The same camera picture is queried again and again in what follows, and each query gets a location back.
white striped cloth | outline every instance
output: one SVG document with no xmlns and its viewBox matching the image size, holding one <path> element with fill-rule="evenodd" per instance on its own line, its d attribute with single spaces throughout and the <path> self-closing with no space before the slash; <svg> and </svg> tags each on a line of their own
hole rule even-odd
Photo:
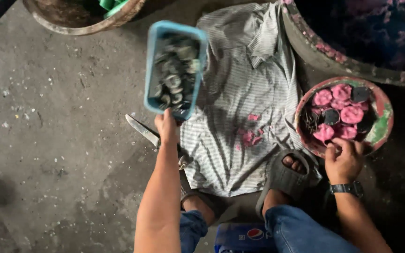
<svg viewBox="0 0 405 253">
<path fill-rule="evenodd" d="M 244 4 L 198 21 L 209 37 L 208 62 L 198 106 L 181 128 L 192 189 L 220 197 L 260 191 L 267 161 L 282 149 L 303 150 L 312 160 L 312 185 L 321 179 L 318 163 L 295 131 L 301 89 L 279 11 L 276 3 Z M 260 118 L 248 121 L 250 113 Z M 260 127 L 263 139 L 252 147 L 235 134 L 238 128 L 257 134 Z"/>
</svg>

sandal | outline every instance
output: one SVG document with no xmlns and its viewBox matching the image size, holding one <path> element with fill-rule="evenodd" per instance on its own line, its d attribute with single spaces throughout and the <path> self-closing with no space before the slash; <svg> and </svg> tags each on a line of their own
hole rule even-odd
<svg viewBox="0 0 405 253">
<path fill-rule="evenodd" d="M 220 218 L 220 210 L 215 206 L 215 204 L 207 198 L 203 193 L 199 192 L 197 189 L 190 188 L 188 183 L 187 176 L 185 175 L 184 170 L 179 171 L 180 176 L 180 202 L 181 202 L 181 211 L 185 211 L 182 207 L 182 201 L 190 196 L 198 196 L 210 209 L 212 209 L 215 214 L 215 220 Z"/>
<path fill-rule="evenodd" d="M 283 159 L 291 155 L 293 159 L 297 159 L 306 169 L 306 174 L 301 174 L 291 168 L 287 168 L 283 163 Z M 262 209 L 265 197 L 270 189 L 279 190 L 298 200 L 303 190 L 309 184 L 309 164 L 303 157 L 300 151 L 296 149 L 285 149 L 281 151 L 272 161 L 267 165 L 268 176 L 263 186 L 262 194 L 256 204 L 256 213 L 263 220 Z"/>
</svg>

wristwatch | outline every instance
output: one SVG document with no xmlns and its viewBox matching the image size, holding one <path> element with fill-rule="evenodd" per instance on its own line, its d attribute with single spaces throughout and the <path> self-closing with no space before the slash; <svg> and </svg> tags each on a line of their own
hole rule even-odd
<svg viewBox="0 0 405 253">
<path fill-rule="evenodd" d="M 350 184 L 331 185 L 330 191 L 331 194 L 336 192 L 351 193 L 357 198 L 362 198 L 364 195 L 364 189 L 359 181 L 354 181 Z"/>
</svg>

hand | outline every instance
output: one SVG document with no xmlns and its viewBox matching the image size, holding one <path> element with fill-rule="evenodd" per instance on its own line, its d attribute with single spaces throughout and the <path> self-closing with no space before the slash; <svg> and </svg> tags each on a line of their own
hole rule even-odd
<svg viewBox="0 0 405 253">
<path fill-rule="evenodd" d="M 341 147 L 340 155 L 335 154 L 334 144 L 326 149 L 326 174 L 331 185 L 352 183 L 363 167 L 364 145 L 358 141 L 346 141 L 340 138 L 332 140 Z"/>
<path fill-rule="evenodd" d="M 177 143 L 176 120 L 172 116 L 171 108 L 165 110 L 163 115 L 157 115 L 154 119 L 162 143 Z"/>
</svg>

blue tray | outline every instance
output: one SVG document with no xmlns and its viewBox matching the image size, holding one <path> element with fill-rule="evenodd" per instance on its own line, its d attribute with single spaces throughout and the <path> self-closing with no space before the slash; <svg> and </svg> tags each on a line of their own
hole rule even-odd
<svg viewBox="0 0 405 253">
<path fill-rule="evenodd" d="M 193 90 L 193 98 L 190 109 L 181 110 L 173 112 L 175 119 L 179 121 L 185 121 L 190 118 L 195 109 L 196 98 L 198 97 L 199 86 L 201 84 L 201 74 L 203 72 L 203 67 L 206 65 L 206 51 L 207 51 L 207 34 L 198 28 L 193 26 L 187 26 L 183 24 L 174 23 L 168 20 L 162 20 L 152 24 L 148 32 L 148 53 L 146 59 L 146 78 L 145 78 L 145 97 L 144 105 L 151 112 L 157 114 L 163 114 L 163 110 L 159 108 L 159 103 L 156 101 L 154 96 L 150 95 L 151 89 L 158 84 L 157 76 L 153 74 L 154 72 L 154 56 L 156 55 L 156 50 L 158 47 L 157 40 L 162 38 L 167 33 L 184 34 L 189 37 L 198 40 L 200 43 L 199 50 L 199 62 L 200 69 L 196 72 L 195 86 Z"/>
</svg>

